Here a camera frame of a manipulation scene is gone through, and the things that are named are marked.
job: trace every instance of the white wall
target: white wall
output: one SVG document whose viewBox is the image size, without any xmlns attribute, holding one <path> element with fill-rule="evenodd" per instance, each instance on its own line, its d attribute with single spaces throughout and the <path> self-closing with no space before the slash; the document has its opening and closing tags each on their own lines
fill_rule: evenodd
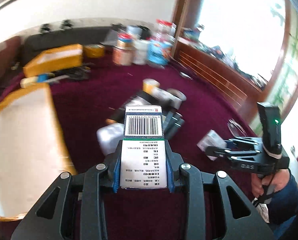
<svg viewBox="0 0 298 240">
<path fill-rule="evenodd" d="M 16 0 L 0 10 L 0 41 L 44 23 L 86 17 L 171 20 L 175 0 Z"/>
</svg>

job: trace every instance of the red bottle cap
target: red bottle cap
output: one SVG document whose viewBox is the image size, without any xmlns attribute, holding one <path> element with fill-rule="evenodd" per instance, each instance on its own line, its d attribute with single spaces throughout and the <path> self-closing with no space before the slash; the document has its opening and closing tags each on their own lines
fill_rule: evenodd
<svg viewBox="0 0 298 240">
<path fill-rule="evenodd" d="M 118 35 L 118 38 L 120 39 L 124 39 L 124 40 L 131 40 L 132 39 L 132 36 L 128 33 L 120 33 Z"/>
<path fill-rule="evenodd" d="M 157 23 L 159 24 L 163 24 L 165 26 L 172 26 L 172 23 L 171 22 L 167 22 L 167 21 L 163 21 L 163 20 L 156 20 Z"/>
</svg>

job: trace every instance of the blue sleeve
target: blue sleeve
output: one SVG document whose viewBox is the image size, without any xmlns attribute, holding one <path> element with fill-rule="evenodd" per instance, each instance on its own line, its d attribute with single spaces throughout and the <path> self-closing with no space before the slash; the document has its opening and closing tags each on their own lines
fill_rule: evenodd
<svg viewBox="0 0 298 240">
<path fill-rule="evenodd" d="M 283 222 L 281 225 L 276 227 L 275 230 L 273 230 L 273 234 L 276 239 L 279 239 L 285 233 L 285 231 L 290 227 L 294 219 L 295 219 L 295 216 L 291 217 L 290 219 L 288 219 L 287 221 Z"/>
<path fill-rule="evenodd" d="M 280 225 L 296 214 L 298 208 L 298 184 L 289 170 L 288 184 L 276 192 L 268 204 L 270 223 Z"/>
</svg>

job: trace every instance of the cylindrical container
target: cylindrical container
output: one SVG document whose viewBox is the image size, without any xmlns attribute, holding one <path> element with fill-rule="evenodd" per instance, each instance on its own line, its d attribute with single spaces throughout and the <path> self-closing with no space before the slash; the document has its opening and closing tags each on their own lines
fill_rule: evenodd
<svg viewBox="0 0 298 240">
<path fill-rule="evenodd" d="M 117 47 L 130 48 L 132 47 L 132 36 L 128 33 L 118 34 Z"/>
<path fill-rule="evenodd" d="M 137 65 L 145 65 L 147 63 L 147 55 L 150 41 L 137 40 L 133 42 L 135 48 L 135 55 L 133 57 L 133 63 Z"/>
<path fill-rule="evenodd" d="M 138 40 L 141 37 L 142 29 L 138 26 L 129 25 L 127 27 L 127 33 L 130 34 L 134 40 Z"/>
<path fill-rule="evenodd" d="M 133 54 L 133 47 L 122 48 L 115 46 L 113 48 L 113 63 L 121 66 L 129 66 L 132 64 Z"/>
<path fill-rule="evenodd" d="M 154 79 L 146 78 L 143 80 L 143 88 L 142 90 L 151 95 L 154 87 L 159 87 L 160 83 Z"/>
<path fill-rule="evenodd" d="M 169 62 L 174 38 L 170 36 L 171 22 L 157 20 L 156 32 L 152 35 L 148 51 L 149 65 L 164 68 Z"/>
<path fill-rule="evenodd" d="M 187 97 L 185 96 L 185 94 L 182 93 L 182 92 L 180 92 L 180 91 L 177 90 L 177 89 L 168 88 L 168 89 L 167 89 L 167 92 L 169 92 L 171 95 L 174 95 L 174 96 L 177 97 L 177 98 L 180 98 L 181 101 L 186 101 L 186 100 L 187 100 Z"/>
</svg>

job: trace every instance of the window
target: window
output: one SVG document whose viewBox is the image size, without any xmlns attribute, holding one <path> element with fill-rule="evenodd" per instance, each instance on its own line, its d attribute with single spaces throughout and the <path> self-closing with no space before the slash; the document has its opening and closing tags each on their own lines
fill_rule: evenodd
<svg viewBox="0 0 298 240">
<path fill-rule="evenodd" d="M 284 37 L 284 0 L 204 0 L 200 41 L 220 46 L 240 70 L 267 81 L 276 66 Z"/>
<path fill-rule="evenodd" d="M 265 101 L 278 106 L 280 109 L 283 122 L 281 130 L 282 134 L 285 134 L 284 136 L 287 137 L 287 139 L 283 139 L 283 141 L 286 140 L 286 144 L 284 145 L 285 150 L 290 153 L 290 149 L 292 147 L 292 152 L 298 153 L 297 140 L 293 140 L 293 136 L 297 134 L 296 132 L 298 131 L 298 99 L 296 99 L 296 103 L 294 105 L 292 103 L 294 97 L 298 98 L 298 94 L 296 92 L 296 89 L 298 88 L 298 13 L 292 5 L 288 13 L 290 15 L 290 27 L 288 42 L 286 44 L 286 48 L 284 49 L 284 61 L 281 66 L 280 73 Z M 293 127 L 296 125 L 297 129 L 290 129 L 291 125 L 293 125 Z M 258 116 L 252 121 L 250 126 L 257 135 L 261 135 L 262 126 Z"/>
<path fill-rule="evenodd" d="M 281 141 L 289 154 L 298 157 L 298 99 L 281 125 Z"/>
</svg>

